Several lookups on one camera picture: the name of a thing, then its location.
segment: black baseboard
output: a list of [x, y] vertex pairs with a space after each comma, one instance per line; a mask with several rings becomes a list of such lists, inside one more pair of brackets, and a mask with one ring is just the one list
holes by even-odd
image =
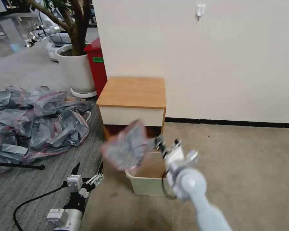
[[287, 123], [267, 123], [267, 122], [232, 121], [232, 120], [207, 120], [207, 119], [186, 119], [186, 118], [171, 118], [171, 117], [165, 117], [165, 122], [189, 123], [189, 124], [218, 124], [218, 125], [233, 125], [233, 126], [246, 126], [246, 127], [289, 128], [289, 124], [287, 124]]

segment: white wall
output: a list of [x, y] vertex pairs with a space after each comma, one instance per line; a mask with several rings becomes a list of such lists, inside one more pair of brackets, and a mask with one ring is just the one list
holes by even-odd
[[167, 117], [289, 123], [289, 0], [93, 2], [107, 76], [165, 77]]

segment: small nightstand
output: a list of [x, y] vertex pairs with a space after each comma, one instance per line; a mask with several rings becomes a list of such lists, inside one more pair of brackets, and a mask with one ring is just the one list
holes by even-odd
[[107, 139], [136, 119], [144, 122], [148, 137], [163, 132], [166, 113], [164, 78], [111, 77], [96, 103]]

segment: wooden tabletop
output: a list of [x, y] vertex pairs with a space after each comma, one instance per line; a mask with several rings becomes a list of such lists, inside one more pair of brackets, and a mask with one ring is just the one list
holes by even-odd
[[105, 107], [165, 108], [164, 78], [110, 77], [96, 103]]

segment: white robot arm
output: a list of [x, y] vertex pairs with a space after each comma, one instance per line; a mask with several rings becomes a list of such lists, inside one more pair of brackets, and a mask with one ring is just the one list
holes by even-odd
[[198, 153], [191, 151], [184, 157], [181, 142], [175, 140], [172, 150], [156, 140], [157, 149], [165, 159], [167, 181], [176, 197], [182, 202], [190, 200], [196, 208], [196, 221], [201, 231], [231, 231], [223, 213], [206, 198], [206, 179], [198, 170], [189, 167], [197, 161]]

